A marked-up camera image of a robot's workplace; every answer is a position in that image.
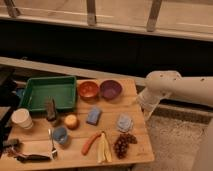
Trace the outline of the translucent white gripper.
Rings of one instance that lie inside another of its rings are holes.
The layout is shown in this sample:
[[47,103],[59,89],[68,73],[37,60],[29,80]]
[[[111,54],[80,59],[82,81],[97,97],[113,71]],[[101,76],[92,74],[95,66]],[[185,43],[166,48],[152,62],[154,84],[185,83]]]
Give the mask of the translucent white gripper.
[[154,90],[151,88],[144,88],[136,98],[136,101],[143,109],[145,120],[148,121],[159,105],[160,101],[168,98],[171,95],[169,91]]

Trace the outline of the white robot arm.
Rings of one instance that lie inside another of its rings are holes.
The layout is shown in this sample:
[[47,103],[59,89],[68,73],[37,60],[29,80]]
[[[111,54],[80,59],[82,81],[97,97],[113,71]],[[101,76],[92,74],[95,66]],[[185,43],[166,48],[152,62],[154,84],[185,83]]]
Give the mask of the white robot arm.
[[[183,77],[177,71],[153,71],[145,78],[145,88],[137,102],[149,119],[161,100],[176,95],[195,104],[213,107],[213,76]],[[213,171],[213,118],[211,119],[191,171]]]

